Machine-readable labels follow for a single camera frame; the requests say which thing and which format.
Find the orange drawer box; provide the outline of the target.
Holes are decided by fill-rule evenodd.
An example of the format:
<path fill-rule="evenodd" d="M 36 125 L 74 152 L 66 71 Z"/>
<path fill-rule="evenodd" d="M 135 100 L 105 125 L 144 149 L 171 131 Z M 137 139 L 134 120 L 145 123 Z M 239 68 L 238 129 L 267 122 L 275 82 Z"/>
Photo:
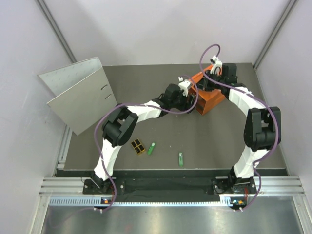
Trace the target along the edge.
<path fill-rule="evenodd" d="M 212 65 L 204 68 L 204 71 L 210 71 L 212 68 Z M 202 72 L 197 73 L 192 77 L 192 79 L 198 83 L 200 79 L 203 78 Z M 222 101 L 226 99 L 226 97 L 221 93 L 220 90 L 213 90 L 213 91 L 199 91 L 199 97 L 196 104 L 196 110 L 203 116 L 210 110 L 212 110 L 214 107 L 219 105 Z M 195 87 L 192 86 L 189 89 L 189 95 L 194 94 L 196 96 Z"/>

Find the green tube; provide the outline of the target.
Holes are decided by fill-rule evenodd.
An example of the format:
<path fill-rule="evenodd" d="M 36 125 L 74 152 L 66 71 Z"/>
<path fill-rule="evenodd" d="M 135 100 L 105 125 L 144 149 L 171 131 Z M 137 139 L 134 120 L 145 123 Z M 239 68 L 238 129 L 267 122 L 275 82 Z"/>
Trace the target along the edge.
<path fill-rule="evenodd" d="M 152 142 L 152 144 L 151 144 L 151 146 L 150 146 L 150 148 L 149 148 L 149 150 L 147 152 L 147 154 L 149 156 L 153 153 L 155 146 L 156 146 L 156 144 L 154 142 Z"/>
<path fill-rule="evenodd" d="M 184 162 L 183 162 L 183 153 L 182 152 L 178 153 L 178 162 L 179 162 L 179 166 L 183 167 Z"/>

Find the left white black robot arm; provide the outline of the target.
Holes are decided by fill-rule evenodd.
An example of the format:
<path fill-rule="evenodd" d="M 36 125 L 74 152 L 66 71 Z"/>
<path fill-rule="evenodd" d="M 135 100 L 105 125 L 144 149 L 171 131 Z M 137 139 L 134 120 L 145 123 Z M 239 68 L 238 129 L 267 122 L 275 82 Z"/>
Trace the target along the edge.
<path fill-rule="evenodd" d="M 123 145 L 131 138 L 137 123 L 166 114 L 190 113 L 199 98 L 198 89 L 190 93 L 193 84 L 185 80 L 179 84 L 169 84 L 164 93 L 144 104 L 123 103 L 110 110 L 96 125 L 95 145 L 99 160 L 91 180 L 99 193 L 106 193 L 114 184 L 113 167 Z"/>

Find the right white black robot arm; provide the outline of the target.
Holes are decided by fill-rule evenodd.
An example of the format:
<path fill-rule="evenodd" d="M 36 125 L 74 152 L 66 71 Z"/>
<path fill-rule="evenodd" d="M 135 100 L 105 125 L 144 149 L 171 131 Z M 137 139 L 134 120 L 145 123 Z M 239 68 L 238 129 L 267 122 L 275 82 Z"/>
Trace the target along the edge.
<path fill-rule="evenodd" d="M 259 162 L 269 157 L 280 143 L 281 111 L 278 107 L 269 107 L 244 84 L 237 82 L 234 63 L 217 62 L 202 73 L 206 91 L 220 90 L 246 116 L 243 132 L 245 148 L 231 169 L 232 177 L 227 181 L 229 190 L 239 193 L 245 188 L 245 180 L 253 177 Z"/>

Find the black gold eyeshadow palette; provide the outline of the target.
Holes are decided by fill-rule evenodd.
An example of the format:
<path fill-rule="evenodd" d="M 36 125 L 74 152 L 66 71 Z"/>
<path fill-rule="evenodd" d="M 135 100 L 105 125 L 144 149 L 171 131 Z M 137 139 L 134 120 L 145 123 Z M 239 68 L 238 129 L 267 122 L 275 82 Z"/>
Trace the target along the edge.
<path fill-rule="evenodd" d="M 146 151 L 145 147 L 143 146 L 143 144 L 141 143 L 139 139 L 132 141 L 131 146 L 137 155 L 140 155 Z"/>

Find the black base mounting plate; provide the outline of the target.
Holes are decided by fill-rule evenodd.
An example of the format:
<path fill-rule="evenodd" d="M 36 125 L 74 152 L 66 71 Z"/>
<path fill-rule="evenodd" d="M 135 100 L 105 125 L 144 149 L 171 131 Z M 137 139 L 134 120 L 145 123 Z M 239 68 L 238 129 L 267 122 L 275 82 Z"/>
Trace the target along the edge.
<path fill-rule="evenodd" d="M 201 192 L 207 195 L 255 194 L 254 181 L 229 186 L 227 179 L 208 177 L 119 177 L 113 179 L 118 195 L 146 194 L 148 192 Z"/>

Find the aluminium rail frame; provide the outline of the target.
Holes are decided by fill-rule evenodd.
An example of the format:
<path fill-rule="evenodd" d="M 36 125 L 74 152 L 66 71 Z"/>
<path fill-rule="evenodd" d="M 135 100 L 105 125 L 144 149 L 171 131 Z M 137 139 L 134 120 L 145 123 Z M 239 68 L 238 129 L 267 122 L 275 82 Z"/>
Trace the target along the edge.
<path fill-rule="evenodd" d="M 208 177 L 228 179 L 229 169 L 123 169 L 119 177 Z M 88 233 L 260 233 L 309 234 L 312 212 L 300 178 L 286 169 L 259 169 L 253 177 L 255 194 L 207 195 L 201 192 L 148 192 L 118 195 L 109 183 L 99 189 L 91 171 L 65 170 L 57 161 L 51 177 L 43 179 L 39 205 L 31 232 Z M 53 196 L 102 196 L 107 207 L 50 206 Z M 115 201 L 217 201 L 218 197 L 238 197 L 242 205 L 232 207 L 113 207 Z"/>

